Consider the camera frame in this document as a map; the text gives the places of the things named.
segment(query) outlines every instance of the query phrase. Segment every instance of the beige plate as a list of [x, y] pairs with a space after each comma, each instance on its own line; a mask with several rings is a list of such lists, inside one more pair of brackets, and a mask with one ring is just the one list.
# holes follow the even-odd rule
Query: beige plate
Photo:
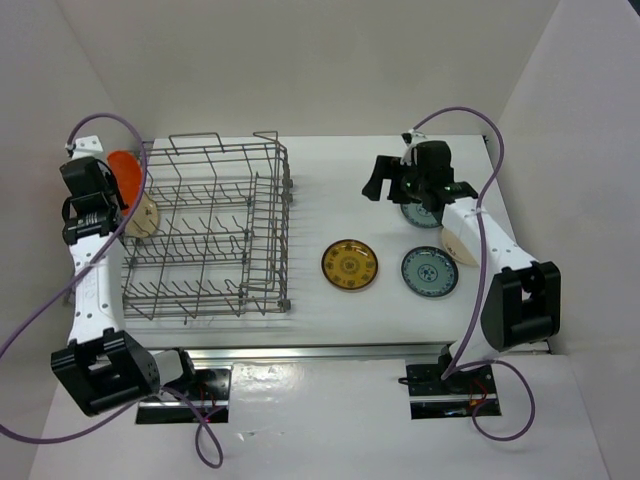
[[443, 228], [440, 238], [442, 239], [442, 245], [444, 246], [444, 249], [449, 255], [453, 257], [456, 262], [462, 263], [464, 265], [470, 265], [472, 267], [478, 266], [478, 263], [469, 253], [467, 247], [462, 244], [460, 239], [458, 239], [458, 237], [456, 237], [451, 232], [451, 230]]
[[140, 205], [133, 214], [133, 218], [124, 231], [127, 235], [137, 238], [146, 238], [156, 231], [158, 226], [158, 207], [156, 202], [146, 194], [142, 194]]

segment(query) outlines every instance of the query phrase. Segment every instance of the cable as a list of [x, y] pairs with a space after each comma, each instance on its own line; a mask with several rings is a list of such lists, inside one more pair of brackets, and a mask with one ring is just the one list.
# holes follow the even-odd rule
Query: cable
[[[80, 129], [84, 125], [89, 123], [90, 121], [95, 120], [97, 118], [109, 118], [109, 119], [117, 121], [118, 123], [124, 125], [127, 128], [127, 130], [129, 130], [129, 132], [131, 133], [133, 138], [135, 139], [136, 143], [140, 147], [140, 164], [141, 164], [140, 166], [141, 166], [141, 169], [142, 169], [141, 188], [138, 190], [138, 195], [136, 196], [136, 199], [133, 202], [133, 205], [131, 206], [131, 208], [129, 210], [129, 214], [124, 218], [122, 223], [120, 225], [118, 225], [116, 230], [113, 232], [113, 235], [111, 235], [111, 237], [105, 242], [105, 244], [102, 246], [102, 248], [100, 248], [96, 252], [96, 254], [91, 258], [91, 260], [89, 261], [89, 264], [83, 270], [80, 270], [77, 274], [75, 274], [67, 282], [67, 284], [64, 287], [62, 287], [62, 289], [59, 292], [57, 292], [47, 302], [42, 304], [33, 313], [31, 313], [31, 315], [29, 315], [29, 317], [27, 317], [27, 319], [24, 322], [22, 322], [20, 325], [18, 325], [18, 327], [11, 333], [11, 335], [9, 335], [9, 338], [7, 338], [7, 340], [5, 340], [5, 342], [0, 346], [0, 359], [2, 359], [2, 357], [7, 352], [9, 347], [13, 344], [13, 342], [16, 341], [16, 339], [20, 336], [20, 334], [22, 332], [24, 332], [27, 329], [27, 327], [29, 327], [29, 325], [31, 325], [36, 318], [38, 318], [40, 315], [42, 315], [43, 312], [45, 312], [49, 307], [51, 307], [51, 305], [53, 305], [68, 290], [73, 288], [74, 285], [78, 284], [78, 282], [80, 282], [80, 280], [82, 280], [91, 271], [91, 269], [102, 259], [102, 257], [104, 257], [104, 254], [107, 252], [107, 250], [111, 247], [111, 245], [113, 245], [113, 243], [118, 239], [118, 237], [122, 234], [122, 232], [124, 232], [125, 227], [127, 226], [129, 221], [133, 217], [133, 214], [135, 213], [136, 209], [140, 205], [140, 202], [141, 202], [142, 197], [144, 195], [144, 186], [146, 185], [146, 182], [147, 182], [147, 166], [148, 166], [147, 152], [145, 150], [144, 142], [142, 140], [142, 137], [140, 136], [140, 133], [138, 133], [138, 131], [135, 129], [135, 127], [131, 123], [129, 123], [129, 121], [127, 121], [126, 119], [124, 119], [123, 117], [121, 117], [119, 115], [116, 115], [114, 113], [108, 113], [108, 112], [94, 113], [93, 115], [89, 115], [89, 116], [83, 118], [82, 120], [80, 120], [78, 122], [78, 124], [73, 128], [73, 130], [71, 130], [71, 133], [69, 134], [69, 137], [67, 138], [67, 149], [71, 150], [73, 148], [73, 144], [74, 144], [76, 135], [80, 131]], [[220, 455], [220, 462], [217, 465], [215, 465], [215, 464], [209, 462], [208, 460], [206, 460], [200, 454], [199, 451], [198, 451], [198, 455], [200, 456], [200, 459], [206, 465], [208, 465], [209, 467], [211, 467], [211, 468], [220, 468], [220, 466], [222, 466], [222, 458], [223, 458], [223, 456], [222, 456], [222, 448], [220, 447], [220, 444], [218, 443], [217, 438], [213, 434], [213, 431], [211, 430], [211, 427], [209, 427], [209, 424], [204, 420], [204, 418], [202, 418], [202, 415], [200, 415], [200, 412], [198, 412], [196, 407], [184, 395], [182, 395], [179, 392], [176, 392], [175, 390], [169, 389], [169, 388], [165, 388], [165, 391], [167, 391], [167, 392], [171, 393], [172, 395], [180, 398], [194, 412], [194, 414], [196, 415], [196, 418], [200, 422], [200, 426], [203, 427], [207, 431], [207, 433], [209, 434], [209, 436], [211, 437], [213, 442], [216, 444], [216, 448], [218, 449], [218, 453]], [[120, 410], [116, 411], [114, 414], [110, 415], [109, 417], [105, 418], [104, 420], [101, 420], [100, 422], [96, 423], [95, 425], [93, 425], [93, 426], [91, 426], [91, 427], [89, 427], [89, 428], [87, 428], [85, 430], [82, 430], [82, 431], [77, 432], [77, 433], [73, 433], [71, 435], [65, 435], [63, 437], [55, 437], [55, 438], [27, 437], [25, 435], [21, 435], [19, 433], [16, 433], [16, 432], [13, 432], [13, 431], [9, 430], [7, 427], [5, 427], [2, 424], [0, 424], [0, 434], [5, 435], [6, 437], [9, 437], [9, 438], [11, 438], [13, 440], [16, 440], [18, 442], [29, 443], [29, 444], [33, 444], [33, 445], [52, 445], [52, 444], [57, 444], [57, 443], [64, 443], [64, 442], [68, 442], [68, 441], [75, 440], [77, 438], [83, 437], [85, 435], [88, 435], [89, 433], [95, 432], [100, 427], [106, 425], [110, 421], [112, 421], [115, 418], [117, 418], [120, 415], [122, 415], [125, 411], [127, 411], [129, 408], [131, 408], [134, 404], [135, 404], [135, 402], [122, 407]], [[196, 436], [196, 448], [199, 449], [197, 438], [198, 437]]]
[[498, 177], [498, 173], [500, 173], [500, 169], [502, 168], [502, 163], [504, 162], [504, 138], [502, 136], [502, 133], [500, 132], [500, 129], [498, 128], [498, 126], [493, 123], [493, 121], [487, 117], [484, 113], [479, 112], [478, 110], [475, 110], [473, 108], [470, 107], [462, 107], [462, 106], [456, 106], [456, 107], [447, 107], [447, 108], [443, 108], [441, 110], [438, 110], [437, 112], [432, 113], [431, 115], [428, 115], [427, 117], [425, 117], [423, 120], [421, 120], [420, 122], [418, 122], [412, 129], [413, 130], [418, 130], [419, 128], [421, 128], [425, 123], [427, 123], [428, 121], [444, 114], [444, 113], [448, 113], [448, 112], [467, 112], [470, 113], [472, 115], [475, 115], [476, 117], [481, 118], [482, 120], [484, 120], [487, 125], [489, 125], [489, 127], [491, 127], [491, 129], [493, 130], [493, 132], [496, 134], [496, 137], [498, 139], [498, 146], [500, 147], [499, 149], [499, 153], [498, 153], [498, 162], [496, 163], [496, 166], [493, 170], [493, 173], [491, 174], [491, 176], [489, 177], [489, 179], [487, 180], [487, 183], [484, 184], [484, 187], [482, 187], [482, 190], [480, 191], [480, 194], [478, 195], [478, 201], [476, 202], [476, 210], [478, 211], [478, 230], [480, 231], [480, 281], [478, 283], [478, 292], [476, 294], [476, 301], [475, 304], [473, 306], [473, 313], [471, 314], [471, 321], [469, 322], [469, 327], [467, 328], [467, 331], [464, 334], [464, 337], [462, 338], [462, 341], [460, 342], [460, 347], [458, 348], [458, 351], [455, 353], [455, 355], [453, 356], [451, 363], [449, 364], [449, 366], [446, 368], [446, 370], [444, 371], [444, 373], [442, 374], [442, 380], [446, 380], [447, 378], [449, 378], [453, 373], [455, 372], [459, 372], [465, 368], [469, 368], [469, 367], [474, 367], [474, 366], [483, 366], [483, 365], [490, 365], [490, 364], [496, 364], [496, 365], [502, 365], [505, 366], [507, 368], [509, 368], [510, 370], [512, 370], [517, 377], [522, 381], [522, 384], [524, 385], [524, 388], [527, 390], [527, 394], [529, 395], [529, 401], [531, 403], [531, 414], [529, 416], [529, 420], [527, 421], [527, 424], [522, 428], [522, 430], [520, 430], [519, 432], [507, 436], [507, 437], [496, 437], [495, 435], [492, 435], [488, 432], [486, 432], [485, 430], [483, 430], [480, 425], [478, 425], [478, 421], [476, 419], [477, 413], [480, 410], [480, 408], [482, 408], [484, 405], [487, 404], [487, 402], [484, 403], [480, 403], [478, 405], [476, 405], [476, 407], [474, 408], [472, 414], [471, 414], [471, 418], [473, 420], [473, 424], [476, 427], [476, 429], [478, 430], [478, 432], [480, 432], [482, 435], [484, 435], [485, 437], [491, 439], [491, 440], [495, 440], [497, 442], [509, 442], [512, 440], [516, 440], [520, 437], [522, 437], [525, 433], [527, 433], [529, 431], [529, 429], [531, 428], [531, 425], [533, 424], [533, 420], [535, 419], [536, 416], [536, 403], [535, 403], [535, 399], [533, 397], [533, 392], [531, 391], [531, 387], [529, 386], [529, 383], [527, 382], [527, 380], [524, 378], [524, 376], [522, 375], [522, 373], [520, 373], [520, 371], [514, 367], [513, 365], [504, 362], [502, 360], [484, 360], [484, 361], [478, 361], [478, 362], [470, 362], [470, 363], [466, 363], [464, 365], [460, 365], [458, 366], [458, 360], [460, 360], [460, 357], [462, 357], [462, 354], [464, 353], [465, 349], [467, 348], [467, 345], [469, 344], [469, 340], [471, 339], [471, 335], [473, 334], [473, 331], [476, 328], [476, 325], [478, 323], [478, 319], [480, 318], [480, 310], [482, 308], [482, 299], [484, 297], [484, 289], [485, 289], [485, 284], [486, 284], [486, 276], [487, 276], [487, 232], [485, 230], [484, 227], [484, 220], [482, 218], [482, 213], [480, 211], [480, 209], [482, 208], [482, 202], [484, 200], [485, 195], [487, 194], [487, 191], [489, 190], [489, 187], [491, 187], [491, 185], [493, 184], [493, 182], [496, 180], [496, 178]]
[[[198, 408], [193, 403], [191, 403], [191, 401], [185, 395], [169, 387], [162, 387], [162, 390], [173, 395], [174, 397], [177, 397], [179, 400], [182, 400], [187, 405], [187, 407], [189, 407], [189, 409], [193, 412], [193, 414], [195, 415], [195, 417], [198, 419], [198, 422], [199, 422], [198, 429], [196, 430], [196, 438], [195, 438], [196, 453], [198, 454], [198, 457], [200, 458], [200, 460], [202, 460], [202, 463], [204, 463], [206, 466], [211, 468], [220, 468], [224, 460], [222, 447], [220, 446], [220, 442], [218, 441], [215, 434], [213, 433], [213, 430], [211, 430], [211, 427], [207, 423], [207, 420], [205, 419], [205, 417], [203, 417], [200, 414], [200, 411], [198, 410]], [[206, 416], [206, 418], [209, 418], [211, 415], [213, 415], [216, 412], [217, 410], [213, 410]], [[209, 435], [209, 438], [211, 438], [211, 440], [216, 446], [216, 450], [218, 451], [218, 458], [220, 458], [218, 463], [213, 463], [207, 460], [204, 454], [202, 453], [202, 450], [200, 449], [200, 432], [202, 431], [203, 428], [205, 429], [205, 431]]]

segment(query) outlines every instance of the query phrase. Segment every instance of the dish rack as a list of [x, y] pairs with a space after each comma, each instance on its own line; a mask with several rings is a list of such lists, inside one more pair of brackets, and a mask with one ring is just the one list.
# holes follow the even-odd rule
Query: dish rack
[[145, 152], [159, 217], [148, 237], [124, 237], [125, 319], [187, 325], [288, 311], [293, 182], [277, 132], [230, 143], [171, 135]]

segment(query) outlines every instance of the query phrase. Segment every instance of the yellow plate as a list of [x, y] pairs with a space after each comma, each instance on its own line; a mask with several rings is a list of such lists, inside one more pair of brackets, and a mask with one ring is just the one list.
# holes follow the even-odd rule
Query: yellow plate
[[367, 245], [358, 240], [340, 240], [322, 255], [322, 273], [338, 288], [359, 290], [378, 274], [378, 259]]

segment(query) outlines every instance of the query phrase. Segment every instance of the metal dish rack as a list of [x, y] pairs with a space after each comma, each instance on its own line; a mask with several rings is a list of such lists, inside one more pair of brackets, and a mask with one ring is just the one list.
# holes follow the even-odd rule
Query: metal dish rack
[[187, 325], [289, 310], [293, 182], [277, 132], [240, 143], [217, 133], [171, 135], [166, 148], [145, 147], [145, 191], [159, 220], [149, 237], [124, 238], [125, 318]]

